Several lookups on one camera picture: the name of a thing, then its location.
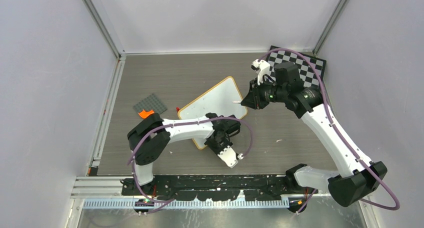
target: floor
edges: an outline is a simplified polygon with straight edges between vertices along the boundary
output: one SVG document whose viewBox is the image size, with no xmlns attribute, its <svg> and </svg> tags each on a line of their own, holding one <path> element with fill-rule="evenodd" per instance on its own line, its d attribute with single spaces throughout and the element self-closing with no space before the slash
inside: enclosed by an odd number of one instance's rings
<svg viewBox="0 0 424 228">
<path fill-rule="evenodd" d="M 98 169 L 98 175 L 129 175 L 127 133 L 141 118 L 133 105 L 155 93 L 168 110 L 162 118 L 176 120 L 176 107 L 184 107 L 227 76 L 234 77 L 243 96 L 256 73 L 251 62 L 261 53 L 163 54 L 127 56 Z M 154 162 L 153 173 L 183 174 L 284 174 L 299 163 L 336 170 L 315 134 L 284 104 L 263 110 L 249 109 L 243 118 L 254 129 L 254 146 L 234 168 L 227 167 L 210 149 L 198 150 L 190 140 L 168 145 Z M 236 152 L 249 145 L 243 127 L 232 138 Z"/>
</svg>

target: purple cable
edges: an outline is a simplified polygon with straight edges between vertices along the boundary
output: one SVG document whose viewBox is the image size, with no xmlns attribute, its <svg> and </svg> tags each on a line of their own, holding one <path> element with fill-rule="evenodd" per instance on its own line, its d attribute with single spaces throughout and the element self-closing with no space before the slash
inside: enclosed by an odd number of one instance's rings
<svg viewBox="0 0 424 228">
<path fill-rule="evenodd" d="M 309 197 L 305 200 L 305 202 L 302 204 L 302 206 L 296 211 L 296 214 L 299 215 L 299 212 L 301 212 L 306 204 L 309 202 L 309 200 L 312 198 L 312 196 L 317 192 L 317 189 L 313 189 L 313 191 L 310 193 Z"/>
<path fill-rule="evenodd" d="M 315 69 L 315 66 L 311 64 L 311 62 L 309 60 L 306 59 L 306 57 L 304 55 L 302 55 L 301 53 L 292 50 L 292 49 L 286 49 L 286 48 L 276 48 L 276 49 L 272 49 L 269 50 L 267 53 L 265 53 L 262 57 L 260 57 L 258 59 L 258 61 L 263 60 L 265 57 L 267 57 L 269 54 L 273 53 L 273 52 L 278 52 L 278 51 L 286 51 L 286 52 L 291 52 L 296 54 L 298 57 L 302 58 L 308 65 L 309 67 L 312 68 L 313 73 L 316 76 L 316 79 L 318 80 L 319 83 L 319 88 L 321 89 L 321 94 L 322 94 L 322 100 L 324 103 L 324 109 L 325 109 L 325 113 L 328 117 L 328 121 L 330 124 L 333 124 L 333 118 L 330 115 L 330 110 L 329 110 L 329 103 L 327 101 L 327 91 L 326 88 L 324 86 L 323 81 L 321 80 L 321 77 L 318 74 L 318 71 Z M 398 200 L 398 198 L 396 197 L 396 195 L 393 193 L 393 191 L 386 185 L 386 183 L 384 183 L 384 181 L 382 181 L 382 179 L 380 179 L 380 177 L 374 173 L 374 171 L 368 167 L 368 165 L 361 160 L 361 157 L 358 155 L 358 153 L 355 151 L 355 149 L 349 144 L 349 142 L 346 140 L 346 138 L 342 135 L 342 133 L 340 132 L 340 130 L 337 128 L 337 126 L 335 124 L 333 124 L 331 127 L 333 127 L 334 131 L 337 133 L 338 137 L 341 139 L 341 141 L 346 145 L 346 147 L 350 150 L 350 152 L 352 152 L 353 156 L 355 156 L 356 159 L 359 159 L 360 164 L 371 174 L 372 177 L 375 178 L 376 181 L 378 181 L 378 183 L 381 184 L 381 186 L 387 191 L 387 193 L 391 196 L 391 198 L 394 200 L 395 206 L 386 206 L 386 205 L 382 205 L 382 204 L 378 204 L 366 199 L 360 199 L 361 201 L 371 204 L 373 206 L 379 207 L 379 208 L 383 208 L 386 210 L 390 210 L 390 211 L 396 211 L 399 210 L 399 208 L 401 207 L 401 204 Z"/>
<path fill-rule="evenodd" d="M 169 128 L 169 127 L 179 127 L 179 126 L 188 126 L 188 125 L 197 125 L 197 124 L 203 124 L 203 123 L 207 123 L 207 122 L 213 122 L 213 121 L 218 121 L 218 120 L 232 120 L 232 121 L 237 121 L 240 122 L 242 124 L 244 124 L 250 131 L 250 144 L 249 147 L 247 148 L 246 152 L 243 154 L 243 156 L 245 157 L 252 149 L 253 146 L 253 129 L 252 127 L 245 122 L 244 120 L 241 119 L 237 119 L 234 117 L 215 117 L 215 118 L 211 118 L 211 119 L 206 119 L 206 120 L 201 120 L 201 121 L 191 121 L 191 122 L 182 122 L 182 123 L 176 123 L 176 124 L 167 124 L 167 125 L 161 125 L 159 127 L 156 127 L 152 130 L 150 130 L 149 132 L 147 132 L 143 138 L 140 140 L 140 142 L 135 146 L 134 150 L 131 153 L 131 156 L 129 157 L 128 162 L 126 163 L 126 165 L 128 166 L 129 164 L 131 164 L 131 162 L 134 160 L 135 158 L 135 154 L 137 153 L 137 151 L 140 149 L 140 147 L 142 146 L 142 144 L 145 142 L 145 140 L 147 139 L 147 137 L 149 137 L 151 134 L 153 134 L 154 132 L 157 132 L 158 130 L 161 129 L 165 129 L 165 128 Z M 133 162 L 132 164 L 132 176 L 134 177 L 134 183 L 135 186 L 138 188 L 138 191 L 140 191 L 140 193 L 146 198 L 149 199 L 150 201 L 154 202 L 154 203 L 161 203 L 163 204 L 162 206 L 147 212 L 146 214 L 152 214 L 155 212 L 160 211 L 163 207 L 165 207 L 166 205 L 168 205 L 169 203 L 171 203 L 173 200 L 175 199 L 170 199 L 170 200 L 156 200 L 156 199 L 152 199 L 149 198 L 144 192 L 143 189 L 140 187 L 139 183 L 137 182 L 137 175 L 136 175 L 136 164 L 135 162 Z"/>
</svg>

